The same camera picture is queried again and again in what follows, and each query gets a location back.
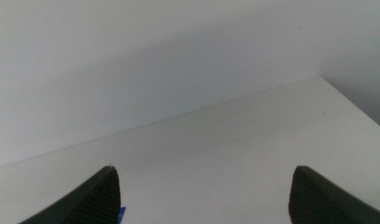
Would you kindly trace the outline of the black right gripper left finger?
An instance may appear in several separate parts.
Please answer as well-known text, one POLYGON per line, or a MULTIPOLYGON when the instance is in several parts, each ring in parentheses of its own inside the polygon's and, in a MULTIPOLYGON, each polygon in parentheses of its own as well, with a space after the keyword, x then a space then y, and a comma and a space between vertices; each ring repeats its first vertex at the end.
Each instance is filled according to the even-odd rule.
POLYGON ((121 196, 118 172, 105 166, 25 224, 117 224, 121 196))

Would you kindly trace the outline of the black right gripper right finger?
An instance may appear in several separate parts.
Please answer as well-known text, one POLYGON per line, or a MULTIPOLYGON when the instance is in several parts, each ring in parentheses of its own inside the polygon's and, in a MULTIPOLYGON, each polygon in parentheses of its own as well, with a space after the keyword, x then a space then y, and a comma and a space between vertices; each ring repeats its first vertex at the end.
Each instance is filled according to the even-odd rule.
POLYGON ((380 223, 379 210, 308 166, 293 173, 288 212, 292 223, 380 223))

